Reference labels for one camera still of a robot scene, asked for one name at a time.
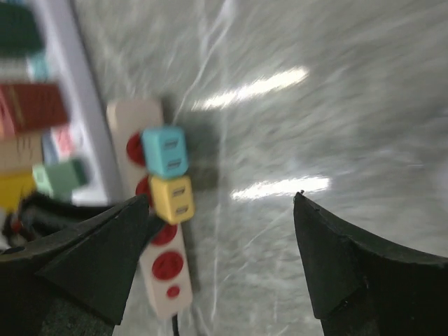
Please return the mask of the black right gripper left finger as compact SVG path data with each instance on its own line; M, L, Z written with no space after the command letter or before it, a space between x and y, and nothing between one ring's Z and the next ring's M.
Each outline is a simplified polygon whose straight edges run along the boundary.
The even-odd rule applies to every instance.
M2 335L111 335L148 234L140 195L1 254Z

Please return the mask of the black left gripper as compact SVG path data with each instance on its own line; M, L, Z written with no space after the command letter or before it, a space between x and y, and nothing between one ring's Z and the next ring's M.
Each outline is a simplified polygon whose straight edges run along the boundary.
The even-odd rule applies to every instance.
M87 221L116 205L79 206L43 194L30 194L20 199L16 210L1 212L1 251L11 252L13 248Z

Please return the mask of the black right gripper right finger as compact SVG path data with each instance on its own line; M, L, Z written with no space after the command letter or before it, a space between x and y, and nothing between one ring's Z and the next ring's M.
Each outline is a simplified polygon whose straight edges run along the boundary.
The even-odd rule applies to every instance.
M447 258L408 248L294 196L295 234L325 335L446 335Z

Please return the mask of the beige power strip red sockets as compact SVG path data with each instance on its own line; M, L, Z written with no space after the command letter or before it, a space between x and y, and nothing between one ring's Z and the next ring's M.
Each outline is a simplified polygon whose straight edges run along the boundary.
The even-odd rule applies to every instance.
M124 198L144 195L151 201L150 173L146 170L139 133L161 126L161 103L154 99L124 99L108 104L106 117L111 131ZM149 209L148 240L139 259L147 296L156 316L173 320L193 301L182 227L171 225Z

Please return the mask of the yellow usb charger cube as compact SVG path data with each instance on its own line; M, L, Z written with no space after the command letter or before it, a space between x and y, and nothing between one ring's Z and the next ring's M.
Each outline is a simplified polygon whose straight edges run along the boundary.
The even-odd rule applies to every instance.
M153 208L170 225L189 221L195 214L193 190L187 175L173 179L150 178Z

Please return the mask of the teal usb charger cube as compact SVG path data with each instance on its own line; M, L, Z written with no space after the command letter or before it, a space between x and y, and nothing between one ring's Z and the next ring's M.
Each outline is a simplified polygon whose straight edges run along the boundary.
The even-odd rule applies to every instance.
M188 154L184 131L177 126L164 125L141 132L146 168L163 179L173 179L188 170Z

